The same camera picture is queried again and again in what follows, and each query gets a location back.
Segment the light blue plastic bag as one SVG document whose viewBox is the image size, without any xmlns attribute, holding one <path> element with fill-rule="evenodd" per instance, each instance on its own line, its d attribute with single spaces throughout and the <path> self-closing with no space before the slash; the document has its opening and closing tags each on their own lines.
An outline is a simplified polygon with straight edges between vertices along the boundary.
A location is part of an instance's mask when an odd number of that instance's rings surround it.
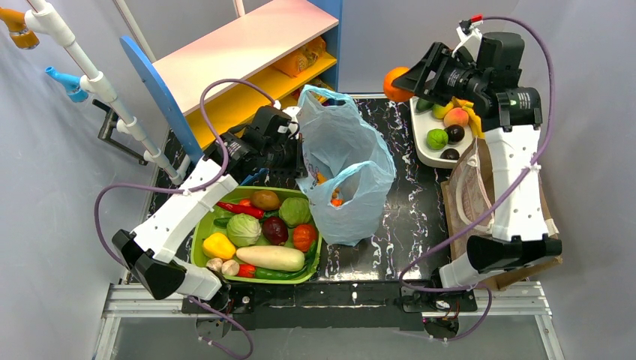
<svg viewBox="0 0 636 360">
<path fill-rule="evenodd" d="M 314 93 L 328 98 L 320 103 Z M 355 246 L 379 228 L 396 168 L 381 133 L 365 121 L 347 94 L 306 85 L 296 116 L 308 176 L 297 178 L 317 229 L 330 245 Z M 328 181 L 317 184 L 317 173 Z M 330 201 L 340 189 L 344 204 Z"/>
</svg>

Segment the brown ginger root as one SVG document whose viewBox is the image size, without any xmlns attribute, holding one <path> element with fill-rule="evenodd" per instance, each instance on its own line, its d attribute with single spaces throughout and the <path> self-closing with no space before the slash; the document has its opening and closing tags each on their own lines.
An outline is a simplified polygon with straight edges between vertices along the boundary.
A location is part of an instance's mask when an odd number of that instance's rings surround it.
<svg viewBox="0 0 636 360">
<path fill-rule="evenodd" d="M 327 181 L 328 179 L 322 173 L 318 172 L 316 174 L 316 182 L 318 185 L 324 184 Z M 335 188 L 334 191 L 332 192 L 330 203 L 334 207 L 340 207 L 344 204 L 344 199 L 340 195 L 340 189 L 338 187 Z"/>
</svg>

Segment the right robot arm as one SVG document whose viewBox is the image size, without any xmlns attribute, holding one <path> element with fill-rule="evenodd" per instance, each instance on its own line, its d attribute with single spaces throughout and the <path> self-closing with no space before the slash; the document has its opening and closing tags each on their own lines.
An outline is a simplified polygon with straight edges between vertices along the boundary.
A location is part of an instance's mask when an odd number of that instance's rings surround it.
<svg viewBox="0 0 636 360">
<path fill-rule="evenodd" d="M 471 102 L 490 153 L 495 196 L 491 232 L 471 235 L 465 253 L 440 268 L 440 285 L 446 289 L 538 265 L 563 251 L 542 213 L 542 100 L 535 88 L 519 84 L 524 48 L 519 34 L 501 31 L 482 36 L 476 57 L 464 48 L 452 51 L 435 42 L 393 81 L 396 88 L 435 104 L 452 98 Z"/>
</svg>

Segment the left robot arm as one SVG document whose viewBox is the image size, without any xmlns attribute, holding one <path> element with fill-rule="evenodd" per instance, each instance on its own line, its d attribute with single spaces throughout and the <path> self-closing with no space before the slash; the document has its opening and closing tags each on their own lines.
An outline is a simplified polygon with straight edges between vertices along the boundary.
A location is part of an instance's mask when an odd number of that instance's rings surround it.
<svg viewBox="0 0 636 360">
<path fill-rule="evenodd" d="M 177 258 L 186 235 L 239 183 L 261 169 L 295 179 L 308 174 L 298 106 L 262 106 L 208 146 L 182 186 L 148 220 L 120 229 L 112 243 L 124 266 L 161 300 L 178 293 L 209 301 L 226 294 L 222 275 Z"/>
</svg>

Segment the orange fruit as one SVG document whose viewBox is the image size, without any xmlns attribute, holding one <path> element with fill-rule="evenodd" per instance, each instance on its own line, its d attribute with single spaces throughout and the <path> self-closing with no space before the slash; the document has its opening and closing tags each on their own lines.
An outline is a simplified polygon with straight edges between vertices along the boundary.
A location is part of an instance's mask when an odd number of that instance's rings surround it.
<svg viewBox="0 0 636 360">
<path fill-rule="evenodd" d="M 410 91 L 403 90 L 402 88 L 396 87 L 393 82 L 399 77 L 404 75 L 409 70 L 408 67 L 396 67 L 390 70 L 383 80 L 382 89 L 384 95 L 390 100 L 394 102 L 405 102 L 414 96 L 414 94 Z"/>
</svg>

